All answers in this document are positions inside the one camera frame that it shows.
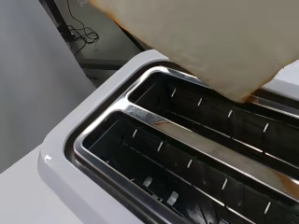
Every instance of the black cable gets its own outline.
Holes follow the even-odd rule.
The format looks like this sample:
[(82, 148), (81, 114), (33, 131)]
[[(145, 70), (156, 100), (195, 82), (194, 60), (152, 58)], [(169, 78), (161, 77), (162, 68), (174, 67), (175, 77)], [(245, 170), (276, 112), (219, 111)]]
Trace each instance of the black cable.
[(69, 0), (66, 0), (67, 2), (67, 7), (68, 7), (68, 11), (70, 16), (77, 22), (79, 22), (82, 26), (82, 28), (76, 29), (74, 26), (72, 25), (68, 25), (68, 29), (71, 32), (75, 33), (75, 40), (83, 40), (84, 41), (84, 45), (76, 51), (76, 53), (74, 53), (74, 55), (78, 54), (82, 49), (85, 48), (86, 45), (91, 45), (91, 44), (95, 44), (97, 43), (97, 41), (99, 40), (99, 35), (98, 33), (96, 33), (91, 27), (85, 26), (84, 23), (80, 20), (78, 20), (77, 18), (74, 17), (70, 4), (69, 4)]

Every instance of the chrome trim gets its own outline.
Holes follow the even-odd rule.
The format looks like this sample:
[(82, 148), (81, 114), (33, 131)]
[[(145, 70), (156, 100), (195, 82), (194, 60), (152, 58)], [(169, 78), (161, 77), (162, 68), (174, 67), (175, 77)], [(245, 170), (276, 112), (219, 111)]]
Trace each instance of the chrome trim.
[[(299, 192), (299, 185), (296, 184), (293, 178), (290, 178), (287, 175), (284, 175), (278, 171), (275, 171), (255, 160), (252, 160), (248, 157), (245, 157), (230, 148), (224, 147), (218, 143), (215, 143), (185, 127), (182, 127), (171, 120), (165, 119), (155, 113), (152, 113), (145, 108), (142, 108), (138, 105), (135, 105), (131, 102), (129, 102), (129, 95), (138, 87), (140, 86), (149, 76), (151, 76), (154, 73), (164, 73), (172, 77), (177, 77), (183, 80), (190, 81), (196, 85), (200, 85), (203, 87), (208, 88), (206, 84), (201, 82), (198, 78), (193, 77), (191, 75), (179, 72), (177, 70), (173, 70), (170, 68), (166, 68), (163, 66), (156, 66), (152, 67), (148, 71), (146, 71), (137, 81), (135, 81), (110, 107), (108, 107), (93, 123), (91, 123), (76, 139), (74, 142), (74, 150), (77, 155), (80, 155), (80, 151), (84, 150), (88, 154), (92, 155), (97, 160), (96, 156), (94, 156), (87, 148), (83, 146), (83, 141), (87, 137), (88, 134), (90, 134), (101, 122), (103, 122), (105, 119), (108, 118), (110, 114), (116, 111), (120, 111), (124, 114), (127, 114), (134, 119), (138, 119), (139, 121), (149, 125), (150, 127), (165, 133), (172, 138), (178, 140), (179, 142), (188, 145), (189, 147), (193, 148), (194, 150), (199, 151), (200, 153), (203, 153), (210, 157), (211, 159), (218, 161), (228, 167), (230, 167), (233, 170), (236, 170), (242, 175), (245, 175), (254, 181), (259, 182), (260, 184), (280, 193), (284, 196), (290, 198), (291, 200), (299, 203), (299, 194), (296, 192)], [(274, 111), (277, 111), (279, 113), (292, 116), (293, 118), (299, 119), (299, 110), (295, 108), (290, 108), (288, 106), (280, 105), (265, 99), (262, 99), (258, 96), (252, 96), (252, 102), (256, 105), (263, 106), (269, 109), (272, 109)], [(163, 142), (158, 147), (158, 151), (160, 151), (161, 147), (163, 146)], [(255, 151), (263, 153), (260, 149), (254, 148)], [(265, 153), (265, 156), (269, 156), (273, 159), (278, 159), (268, 153)], [(293, 183), (291, 189), (289, 186), (286, 186), (286, 183)], [(252, 221), (248, 220), (246, 217), (243, 217), (242, 215), (238, 214), (233, 209), (229, 208), (229, 210), (232, 210), (235, 214), (239, 215), (240, 217), (244, 218), (245, 220), (249, 221), (250, 223), (253, 223)]]

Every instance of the gray floor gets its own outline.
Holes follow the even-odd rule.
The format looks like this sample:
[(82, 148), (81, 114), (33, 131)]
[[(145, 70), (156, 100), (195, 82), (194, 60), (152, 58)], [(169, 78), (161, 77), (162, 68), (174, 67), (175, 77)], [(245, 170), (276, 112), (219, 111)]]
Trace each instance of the gray floor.
[[(66, 23), (75, 28), (81, 28), (80, 23), (71, 18), (66, 0), (55, 0), (55, 2), (64, 16)], [(100, 39), (96, 45), (87, 45), (76, 57), (130, 60), (140, 52), (113, 20), (98, 9), (92, 7), (89, 3), (82, 5), (80, 2), (87, 1), (69, 0), (73, 15), (82, 21), (85, 26), (94, 29), (94, 31), (99, 34)], [(75, 46), (72, 45), (73, 52), (77, 51), (83, 44), (83, 41), (77, 41)], [(99, 86), (113, 75), (115, 71), (84, 69), (84, 72), (89, 77), (95, 77), (96, 79), (91, 79), (91, 81), (95, 86)]]

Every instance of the toaster heating element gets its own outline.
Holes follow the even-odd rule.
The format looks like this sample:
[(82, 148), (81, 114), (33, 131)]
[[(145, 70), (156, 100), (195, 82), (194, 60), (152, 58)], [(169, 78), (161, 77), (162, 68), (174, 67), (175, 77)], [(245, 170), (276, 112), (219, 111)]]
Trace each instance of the toaster heating element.
[(74, 164), (145, 223), (299, 224), (299, 104), (233, 103), (165, 66), (74, 142)]

